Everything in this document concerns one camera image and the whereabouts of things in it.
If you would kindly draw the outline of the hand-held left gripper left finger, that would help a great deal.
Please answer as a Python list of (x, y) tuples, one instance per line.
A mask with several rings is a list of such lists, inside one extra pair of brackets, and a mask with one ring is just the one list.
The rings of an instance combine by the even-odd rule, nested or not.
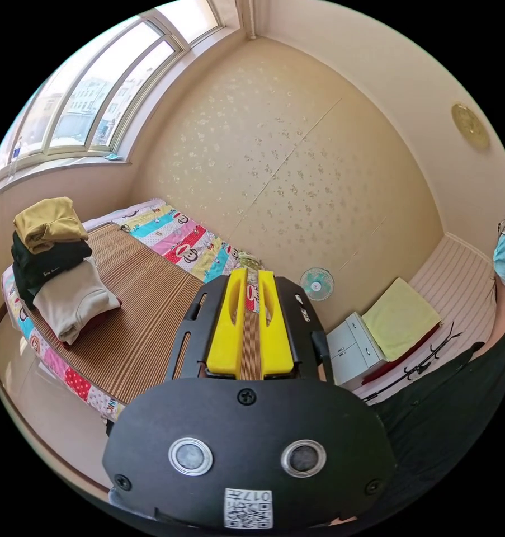
[(240, 374), (246, 311), (247, 269), (233, 270), (224, 294), (206, 359), (208, 374)]

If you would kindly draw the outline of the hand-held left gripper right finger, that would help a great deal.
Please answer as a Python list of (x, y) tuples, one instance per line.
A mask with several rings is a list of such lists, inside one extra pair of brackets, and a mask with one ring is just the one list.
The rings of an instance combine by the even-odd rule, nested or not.
[(290, 345), (276, 278), (272, 271), (258, 273), (259, 344), (262, 375), (299, 375)]

